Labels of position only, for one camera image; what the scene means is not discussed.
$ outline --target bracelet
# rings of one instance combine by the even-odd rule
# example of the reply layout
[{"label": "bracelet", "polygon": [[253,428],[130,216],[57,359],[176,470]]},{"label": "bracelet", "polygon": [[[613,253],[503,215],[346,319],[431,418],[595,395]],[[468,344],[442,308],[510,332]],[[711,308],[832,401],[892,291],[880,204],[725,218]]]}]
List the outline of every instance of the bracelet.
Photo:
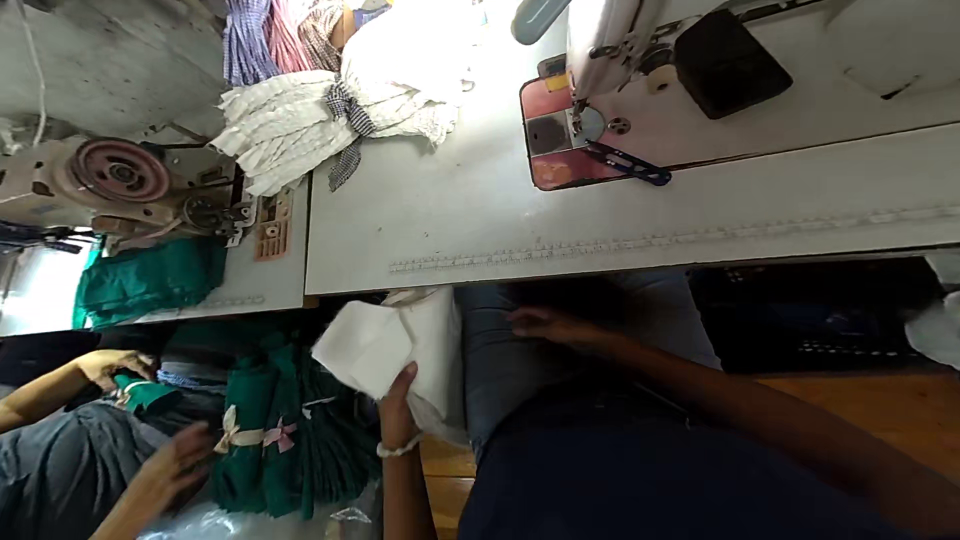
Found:
[{"label": "bracelet", "polygon": [[379,457],[400,457],[401,455],[404,455],[410,452],[411,450],[413,450],[414,447],[417,446],[421,440],[423,440],[422,431],[420,433],[417,433],[417,436],[410,439],[410,442],[403,445],[403,448],[400,448],[397,450],[387,450],[383,448],[383,442],[378,442],[376,443],[376,454]]}]

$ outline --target white cloth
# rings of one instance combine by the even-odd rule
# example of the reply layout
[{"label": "white cloth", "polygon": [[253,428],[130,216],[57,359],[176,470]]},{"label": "white cloth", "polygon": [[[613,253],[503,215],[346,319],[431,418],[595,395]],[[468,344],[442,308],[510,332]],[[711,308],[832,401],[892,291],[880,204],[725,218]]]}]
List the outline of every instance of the white cloth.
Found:
[{"label": "white cloth", "polygon": [[421,430],[459,445],[464,423],[460,313],[453,287],[392,293],[383,306],[350,302],[311,351],[343,384],[382,399],[410,362],[417,377],[407,403]]},{"label": "white cloth", "polygon": [[951,292],[904,325],[910,346],[960,370],[960,291]]},{"label": "white cloth", "polygon": [[[453,131],[467,76],[468,0],[397,0],[344,48],[341,77],[376,127],[374,137],[423,135],[434,146]],[[324,101],[332,71],[301,71],[222,96],[227,126],[211,141],[274,195],[346,148],[356,132]]]}]

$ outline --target scissors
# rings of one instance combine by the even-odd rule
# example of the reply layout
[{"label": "scissors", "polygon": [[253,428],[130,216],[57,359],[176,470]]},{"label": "scissors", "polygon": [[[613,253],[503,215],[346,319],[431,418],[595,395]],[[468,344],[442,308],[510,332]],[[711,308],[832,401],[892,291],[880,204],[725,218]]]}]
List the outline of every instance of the scissors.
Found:
[{"label": "scissors", "polygon": [[670,171],[663,167],[657,167],[653,163],[648,163],[626,152],[621,152],[602,142],[588,140],[587,146],[585,146],[583,150],[594,161],[603,163],[625,175],[639,178],[653,185],[667,185],[670,179],[673,178]]}]

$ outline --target blue jeans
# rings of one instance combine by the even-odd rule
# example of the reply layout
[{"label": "blue jeans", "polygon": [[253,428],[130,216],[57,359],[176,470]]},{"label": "blue jeans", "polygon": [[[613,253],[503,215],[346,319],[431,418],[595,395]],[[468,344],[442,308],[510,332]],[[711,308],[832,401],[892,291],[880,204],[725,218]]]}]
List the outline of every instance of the blue jeans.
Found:
[{"label": "blue jeans", "polygon": [[455,295],[464,321],[467,431],[478,460],[493,431],[517,407],[596,365],[569,347],[515,336],[506,316],[519,306],[553,307],[720,369],[684,270],[471,285]]}]

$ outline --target pulley wheel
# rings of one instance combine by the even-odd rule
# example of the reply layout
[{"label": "pulley wheel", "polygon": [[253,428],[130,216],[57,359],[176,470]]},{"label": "pulley wheel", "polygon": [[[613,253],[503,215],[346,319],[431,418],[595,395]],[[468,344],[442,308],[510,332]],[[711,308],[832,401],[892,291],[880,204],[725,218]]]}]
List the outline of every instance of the pulley wheel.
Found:
[{"label": "pulley wheel", "polygon": [[111,201],[150,203],[170,189],[166,165],[142,146],[120,138],[85,142],[70,161],[80,184]]},{"label": "pulley wheel", "polygon": [[183,201],[181,218],[197,229],[213,230],[223,221],[224,209],[205,195],[191,195]]}]

